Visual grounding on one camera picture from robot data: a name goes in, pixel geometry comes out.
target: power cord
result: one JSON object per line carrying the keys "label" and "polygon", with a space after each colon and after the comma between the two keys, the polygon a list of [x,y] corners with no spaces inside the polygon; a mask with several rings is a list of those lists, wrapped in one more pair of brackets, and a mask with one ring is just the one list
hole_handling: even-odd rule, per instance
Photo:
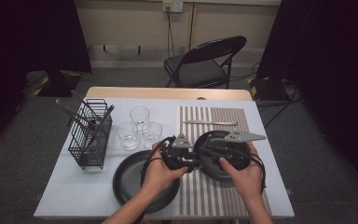
{"label": "power cord", "polygon": [[252,66],[252,72],[250,74],[247,74],[247,75],[244,75],[244,76],[238,76],[238,77],[235,77],[234,79],[231,79],[230,81],[238,81],[238,80],[242,80],[242,79],[245,79],[247,77],[250,77],[251,75],[254,75],[254,74],[257,74],[257,71],[255,71],[255,67],[258,65],[259,63],[255,63],[253,66]]}
{"label": "power cord", "polygon": [[170,7],[165,7],[166,11],[167,11],[167,17],[168,17],[168,46],[167,46],[167,50],[168,50],[168,57],[171,58],[170,55],[170,36],[171,36],[171,43],[172,43],[172,54],[173,57],[175,56],[175,51],[173,50],[173,37],[172,37],[172,28],[171,28],[171,8]]}
{"label": "power cord", "polygon": [[[149,167],[149,164],[152,160],[153,155],[156,153],[157,150],[159,150],[159,148],[162,146],[162,144],[164,144],[166,141],[172,141],[174,137],[166,137],[164,138],[162,141],[160,141],[150,152],[149,156],[147,157],[145,163],[144,163],[144,167],[142,169],[141,172],[141,186],[144,184],[145,181],[145,176],[146,176],[146,171],[147,171],[147,167]],[[142,219],[144,219],[144,215],[145,215],[145,211],[143,211],[143,213],[138,216],[138,218],[134,221],[134,224],[140,224],[142,222]]]}
{"label": "power cord", "polygon": [[241,156],[248,158],[250,161],[253,161],[260,167],[261,173],[262,173],[260,194],[263,194],[264,188],[266,187],[266,167],[264,166],[263,161],[260,159],[260,157],[258,157],[257,155],[255,155],[253,153],[250,153],[249,155],[247,155],[246,153],[243,153],[239,150],[234,150],[233,152],[238,153]]}
{"label": "power cord", "polygon": [[278,111],[278,113],[276,113],[265,125],[264,125],[264,129],[267,129],[267,127],[270,125],[270,123],[275,120],[282,112],[284,109],[286,109],[290,104],[293,104],[295,102],[298,102],[302,99],[302,97],[299,97],[297,99],[295,99],[296,97],[296,93],[298,91],[298,86],[296,86],[296,90],[293,93],[293,95],[291,96],[291,100],[290,102],[280,102],[278,103],[279,105],[285,105],[280,111]]}

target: black plate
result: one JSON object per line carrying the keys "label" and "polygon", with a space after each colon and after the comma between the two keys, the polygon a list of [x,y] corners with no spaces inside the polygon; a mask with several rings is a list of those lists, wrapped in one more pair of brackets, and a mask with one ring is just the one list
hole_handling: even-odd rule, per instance
{"label": "black plate", "polygon": [[[220,182],[231,182],[231,177],[226,173],[225,171],[221,170],[219,165],[213,163],[213,160],[211,157],[203,155],[200,153],[200,147],[204,145],[206,142],[208,136],[212,134],[213,138],[211,140],[211,146],[220,146],[223,147],[227,144],[227,142],[224,141],[224,138],[229,134],[227,131],[210,131],[207,133],[204,133],[201,135],[196,143],[194,144],[194,152],[197,152],[202,164],[201,171],[205,173],[208,177],[220,181]],[[235,144],[234,147],[244,147],[241,144]]]}
{"label": "black plate", "polygon": [[[150,150],[136,152],[118,166],[113,176],[113,192],[121,205],[129,201],[141,188],[141,172],[150,152]],[[175,198],[179,185],[179,179],[173,180],[172,184],[159,194],[145,212],[155,213],[167,206]]]}

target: floor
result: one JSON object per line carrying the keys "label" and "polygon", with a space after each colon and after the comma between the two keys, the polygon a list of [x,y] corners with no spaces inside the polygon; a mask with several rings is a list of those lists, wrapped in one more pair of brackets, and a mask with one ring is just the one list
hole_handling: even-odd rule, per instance
{"label": "floor", "polygon": [[[89,60],[92,68],[105,67],[161,67],[169,54],[166,49],[138,46],[90,45]],[[174,48],[175,55],[183,54],[184,48]],[[252,67],[259,63],[262,49],[244,49],[233,59],[233,67]]]}
{"label": "floor", "polygon": [[[167,57],[167,52],[159,49],[154,53],[152,49],[141,49],[140,55],[137,47],[122,50],[106,46],[106,51],[103,51],[103,46],[89,46],[91,65],[99,69],[94,74],[97,76],[82,77],[78,88],[86,89],[96,83],[111,86],[140,85],[134,76],[142,74],[152,77],[155,72],[143,68],[131,69],[130,73],[121,69],[109,72],[110,69],[104,71],[103,68],[161,68]],[[237,64],[252,67],[259,62],[257,57],[248,56],[249,61]],[[34,74],[34,80],[42,77],[45,77],[43,72]],[[164,74],[160,82],[165,84],[165,79]],[[43,193],[48,183],[68,134],[67,127],[62,125],[68,119],[62,116],[56,106],[50,106],[54,105],[54,99],[33,97],[32,87],[27,90],[29,95],[20,113],[0,136],[0,223],[100,223],[46,221],[33,217],[38,205],[35,193]],[[260,108],[260,116],[263,121],[269,121],[281,108]],[[43,129],[36,128],[40,123],[46,124]],[[324,141],[316,118],[302,102],[288,106],[273,120],[266,132],[285,186],[292,192],[289,198],[296,214],[294,218],[275,220],[275,223],[358,223],[358,176],[345,158]]]}

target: placemat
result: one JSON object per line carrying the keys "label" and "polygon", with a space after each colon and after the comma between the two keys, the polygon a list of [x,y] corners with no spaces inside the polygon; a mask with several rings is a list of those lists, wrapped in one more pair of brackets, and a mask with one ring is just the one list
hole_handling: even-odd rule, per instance
{"label": "placemat", "polygon": [[[194,145],[203,134],[213,130],[249,132],[244,110],[241,108],[179,106],[179,133]],[[233,121],[238,125],[184,124],[190,119]],[[179,188],[179,213],[184,216],[248,217],[240,194],[232,183],[222,183],[206,176],[201,170],[184,175]],[[267,195],[263,199],[268,205]]]}

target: clear drinking glass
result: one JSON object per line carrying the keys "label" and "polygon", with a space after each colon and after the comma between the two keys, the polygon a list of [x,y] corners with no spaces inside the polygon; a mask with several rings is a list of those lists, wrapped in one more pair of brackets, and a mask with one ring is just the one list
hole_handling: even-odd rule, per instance
{"label": "clear drinking glass", "polygon": [[161,124],[155,121],[149,121],[142,126],[142,135],[144,136],[145,146],[152,148],[158,140],[160,140],[162,134]]}
{"label": "clear drinking glass", "polygon": [[131,110],[130,117],[132,122],[134,122],[136,125],[136,131],[141,133],[142,127],[149,121],[149,109],[147,109],[145,106],[136,106]]}
{"label": "clear drinking glass", "polygon": [[139,134],[132,121],[126,121],[118,125],[117,135],[121,145],[126,149],[135,149],[139,145]]}

